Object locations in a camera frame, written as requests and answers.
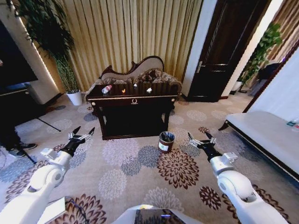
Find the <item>wooden console table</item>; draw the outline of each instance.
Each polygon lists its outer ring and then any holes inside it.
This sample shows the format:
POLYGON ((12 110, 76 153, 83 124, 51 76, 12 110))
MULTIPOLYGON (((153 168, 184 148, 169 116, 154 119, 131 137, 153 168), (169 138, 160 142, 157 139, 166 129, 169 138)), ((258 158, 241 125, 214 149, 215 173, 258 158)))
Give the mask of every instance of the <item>wooden console table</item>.
POLYGON ((156 136, 167 131, 169 114, 178 96, 175 86, 145 83, 134 88, 133 84, 117 84, 103 94, 105 86, 96 85, 86 97, 99 118, 103 140, 156 136))

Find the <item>water bottle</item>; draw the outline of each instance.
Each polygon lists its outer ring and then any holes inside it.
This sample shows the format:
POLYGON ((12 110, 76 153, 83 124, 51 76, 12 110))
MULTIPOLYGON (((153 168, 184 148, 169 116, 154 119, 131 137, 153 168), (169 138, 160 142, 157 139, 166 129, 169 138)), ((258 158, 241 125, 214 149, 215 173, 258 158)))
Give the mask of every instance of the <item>water bottle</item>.
POLYGON ((108 93, 108 92, 111 90, 111 88, 112 88, 112 85, 108 85, 108 86, 106 86, 105 88, 102 89, 102 93, 103 93, 103 94, 108 93))
POLYGON ((293 119, 286 123, 286 125, 293 127, 295 124, 299 124, 299 118, 293 119))

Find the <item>small bottle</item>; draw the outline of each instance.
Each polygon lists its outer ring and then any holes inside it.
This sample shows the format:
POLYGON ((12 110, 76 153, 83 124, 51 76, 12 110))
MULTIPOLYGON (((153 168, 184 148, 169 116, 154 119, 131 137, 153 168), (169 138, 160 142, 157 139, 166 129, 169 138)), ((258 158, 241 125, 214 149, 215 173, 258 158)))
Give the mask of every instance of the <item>small bottle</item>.
POLYGON ((299 132, 299 124, 295 124, 292 128, 293 132, 299 132))
POLYGON ((286 125, 293 127, 295 124, 299 123, 299 118, 293 119, 291 121, 289 121, 288 123, 286 123, 286 125))
POLYGON ((105 88, 102 89, 102 93, 103 93, 103 94, 108 93, 108 92, 111 90, 111 88, 112 88, 112 85, 108 85, 108 86, 106 86, 105 88))

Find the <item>sofa backrest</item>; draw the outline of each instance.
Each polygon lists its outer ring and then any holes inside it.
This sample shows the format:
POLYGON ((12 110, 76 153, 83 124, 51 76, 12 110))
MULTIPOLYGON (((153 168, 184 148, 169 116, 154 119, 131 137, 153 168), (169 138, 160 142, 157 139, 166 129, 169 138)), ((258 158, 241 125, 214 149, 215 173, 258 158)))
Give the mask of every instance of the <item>sofa backrest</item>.
POLYGON ((144 58, 141 62, 135 63, 132 62, 132 68, 125 73, 119 73, 112 69, 112 66, 108 66, 101 74, 100 78, 104 80, 105 78, 117 78, 117 79, 134 79, 141 73, 153 69, 153 68, 159 68, 162 71, 164 71, 164 63, 162 59, 158 56, 149 56, 144 58))

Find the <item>patterned carpet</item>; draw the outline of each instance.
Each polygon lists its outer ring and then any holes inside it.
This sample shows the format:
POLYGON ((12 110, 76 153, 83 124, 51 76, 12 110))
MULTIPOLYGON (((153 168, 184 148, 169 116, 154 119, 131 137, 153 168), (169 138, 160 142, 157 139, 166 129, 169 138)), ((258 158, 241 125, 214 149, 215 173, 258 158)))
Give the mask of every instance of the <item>patterned carpet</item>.
MULTIPOLYGON (((217 137, 218 150, 239 156, 235 167, 251 180, 261 197, 290 223, 299 223, 299 191, 285 175, 232 129, 217 130, 227 114, 241 112, 249 100, 237 93, 217 103, 176 102, 169 124, 176 141, 171 153, 160 154, 157 136, 103 141, 90 105, 73 106, 63 95, 42 117, 61 133, 36 119, 17 127, 24 142, 38 144, 28 151, 38 160, 35 166, 27 158, 14 159, 0 149, 0 210, 24 189, 35 170, 47 164, 40 155, 42 149, 59 150, 67 142, 68 132, 82 126, 80 133, 84 133, 95 126, 93 139, 78 148, 71 169, 50 197, 50 201, 72 197, 84 207, 90 223, 111 223, 127 208, 142 203, 177 209, 207 224, 238 223, 206 155, 188 144, 187 131, 199 140, 206 139, 204 131, 217 137)), ((83 223, 73 204, 67 204, 67 209, 52 223, 83 223)))

